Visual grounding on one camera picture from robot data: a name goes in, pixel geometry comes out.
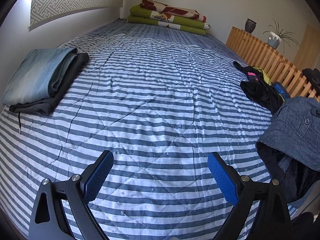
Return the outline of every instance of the folded green blanket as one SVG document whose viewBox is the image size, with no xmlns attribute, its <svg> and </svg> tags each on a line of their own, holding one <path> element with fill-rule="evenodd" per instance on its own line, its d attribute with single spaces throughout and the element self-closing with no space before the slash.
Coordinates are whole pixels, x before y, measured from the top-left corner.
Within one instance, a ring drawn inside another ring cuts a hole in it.
<svg viewBox="0 0 320 240">
<path fill-rule="evenodd" d="M 194 33 L 194 34 L 199 34 L 199 35 L 206 35 L 205 30 L 202 30 L 202 29 L 197 29 L 197 28 L 188 27 L 185 25 L 180 25 L 180 24 L 175 24 L 175 23 L 168 23 L 168 22 L 162 22 L 162 21 L 153 20 L 153 19 L 132 16 L 132 15 L 128 16 L 127 22 L 128 23 L 142 23 L 142 24 L 156 25 L 156 26 L 162 26 L 162 27 L 167 27 L 167 28 L 171 28 L 171 29 L 181 30 L 184 32 L 189 32 L 189 33 Z"/>
<path fill-rule="evenodd" d="M 185 25 L 185 26 L 203 29 L 203 30 L 210 29 L 210 25 L 207 23 L 199 22 L 199 21 L 188 19 L 181 16 L 175 16 L 175 15 L 170 15 L 162 12 L 148 10 L 140 7 L 140 5 L 135 5 L 131 7 L 130 13 L 132 16 L 138 16 L 143 18 L 150 18 L 153 20 L 176 23 L 176 24 Z"/>
<path fill-rule="evenodd" d="M 207 21 L 207 18 L 205 16 L 200 15 L 196 10 L 192 9 L 172 7 L 170 5 L 151 0 L 142 0 L 140 6 L 145 9 L 163 12 L 171 15 L 182 16 L 203 23 Z"/>
</svg>

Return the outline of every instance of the white plant pot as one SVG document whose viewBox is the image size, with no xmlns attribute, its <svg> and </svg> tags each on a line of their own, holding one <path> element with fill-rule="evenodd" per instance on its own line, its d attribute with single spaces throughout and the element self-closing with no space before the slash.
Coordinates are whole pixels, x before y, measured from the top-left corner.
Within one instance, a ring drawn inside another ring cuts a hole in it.
<svg viewBox="0 0 320 240">
<path fill-rule="evenodd" d="M 274 49 L 276 49 L 279 46 L 280 42 L 281 42 L 281 38 L 275 33 L 270 32 L 268 44 Z"/>
</svg>

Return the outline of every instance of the yellow mesh fabric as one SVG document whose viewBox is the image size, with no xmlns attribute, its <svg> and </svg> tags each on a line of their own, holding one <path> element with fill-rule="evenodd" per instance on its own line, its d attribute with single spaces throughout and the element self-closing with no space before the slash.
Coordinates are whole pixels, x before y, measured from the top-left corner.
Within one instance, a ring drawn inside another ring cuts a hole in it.
<svg viewBox="0 0 320 240">
<path fill-rule="evenodd" d="M 259 68 L 259 67 L 256 67 L 256 66 L 254 66 L 253 68 L 254 68 L 255 70 L 258 70 L 260 73 L 262 73 L 262 75 L 263 75 L 263 80 L 264 80 L 269 86 L 272 85 L 272 82 L 271 82 L 270 78 L 268 77 L 267 73 L 265 73 L 265 72 L 263 71 L 262 68 Z M 285 101 L 284 98 L 283 98 L 283 96 L 282 96 L 280 93 L 278 93 L 278 94 L 279 94 L 279 96 L 282 98 L 282 100 Z"/>
<path fill-rule="evenodd" d="M 168 19 L 164 13 L 157 13 L 153 17 L 158 19 L 159 21 L 167 21 L 167 19 Z"/>
</svg>

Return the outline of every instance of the light blue folded cloth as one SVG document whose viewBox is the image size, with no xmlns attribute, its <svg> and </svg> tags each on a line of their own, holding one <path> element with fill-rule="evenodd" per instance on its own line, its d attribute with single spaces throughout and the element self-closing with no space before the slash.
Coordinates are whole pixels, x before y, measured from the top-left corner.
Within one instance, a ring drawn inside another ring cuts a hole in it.
<svg viewBox="0 0 320 240">
<path fill-rule="evenodd" d="M 30 51 L 8 81 L 2 103 L 25 104 L 53 97 L 76 54 L 76 48 Z"/>
</svg>

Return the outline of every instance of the pile of clothes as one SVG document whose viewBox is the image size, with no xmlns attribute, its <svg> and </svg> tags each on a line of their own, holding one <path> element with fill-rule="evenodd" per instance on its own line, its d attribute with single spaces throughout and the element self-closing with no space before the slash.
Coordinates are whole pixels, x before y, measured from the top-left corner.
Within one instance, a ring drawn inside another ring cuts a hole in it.
<svg viewBox="0 0 320 240">
<path fill-rule="evenodd" d="M 256 143 L 271 179 L 277 179 L 284 196 L 299 208 L 320 180 L 320 103 L 294 97 L 278 82 L 272 83 L 258 67 L 234 67 L 247 75 L 240 87 L 252 101 L 270 110 L 271 125 Z"/>
<path fill-rule="evenodd" d="M 2 103 L 14 113 L 49 115 L 88 61 L 77 48 L 32 50 L 8 81 Z"/>
<path fill-rule="evenodd" d="M 130 9 L 128 23 L 141 23 L 206 35 L 210 25 L 206 17 L 191 9 L 177 8 L 150 0 L 142 0 Z"/>
</svg>

